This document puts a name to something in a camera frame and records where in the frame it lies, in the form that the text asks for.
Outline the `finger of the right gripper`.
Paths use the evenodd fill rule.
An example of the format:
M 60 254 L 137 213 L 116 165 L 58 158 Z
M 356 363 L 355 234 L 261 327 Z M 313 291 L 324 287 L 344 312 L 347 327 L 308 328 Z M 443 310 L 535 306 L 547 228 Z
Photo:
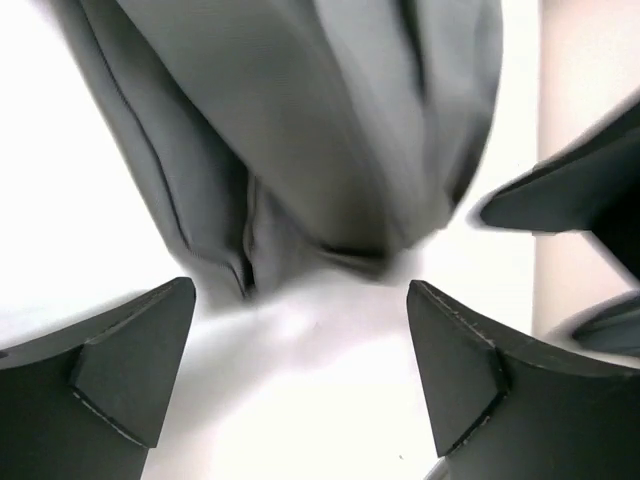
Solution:
M 572 328 L 570 338 L 587 350 L 638 358 L 639 295 L 600 304 Z

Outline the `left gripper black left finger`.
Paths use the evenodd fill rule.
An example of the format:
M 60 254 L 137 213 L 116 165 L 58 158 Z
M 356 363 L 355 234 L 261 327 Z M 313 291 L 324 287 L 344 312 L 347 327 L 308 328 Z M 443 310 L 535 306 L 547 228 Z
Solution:
M 4 480 L 138 480 L 158 444 L 196 303 L 175 278 L 1 352 Z

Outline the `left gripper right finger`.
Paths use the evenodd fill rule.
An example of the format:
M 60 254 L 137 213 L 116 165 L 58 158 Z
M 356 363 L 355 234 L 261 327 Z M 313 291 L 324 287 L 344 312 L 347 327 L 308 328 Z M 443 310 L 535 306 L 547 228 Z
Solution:
M 414 280 L 407 312 L 451 479 L 635 479 L 639 372 L 567 351 Z

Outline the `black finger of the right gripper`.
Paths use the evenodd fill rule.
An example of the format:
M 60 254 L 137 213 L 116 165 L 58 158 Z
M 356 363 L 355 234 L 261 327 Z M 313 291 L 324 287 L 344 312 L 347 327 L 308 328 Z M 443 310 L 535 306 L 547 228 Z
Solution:
M 491 193 L 485 225 L 534 233 L 592 233 L 639 276 L 639 99 L 630 97 L 574 144 Z

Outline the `grey pleated skirt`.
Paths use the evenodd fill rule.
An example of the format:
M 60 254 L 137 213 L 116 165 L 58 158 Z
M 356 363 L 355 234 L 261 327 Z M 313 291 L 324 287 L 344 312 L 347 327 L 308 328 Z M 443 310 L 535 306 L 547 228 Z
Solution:
M 208 290 L 371 279 L 444 228 L 481 162 L 497 1 L 56 1 L 168 250 Z

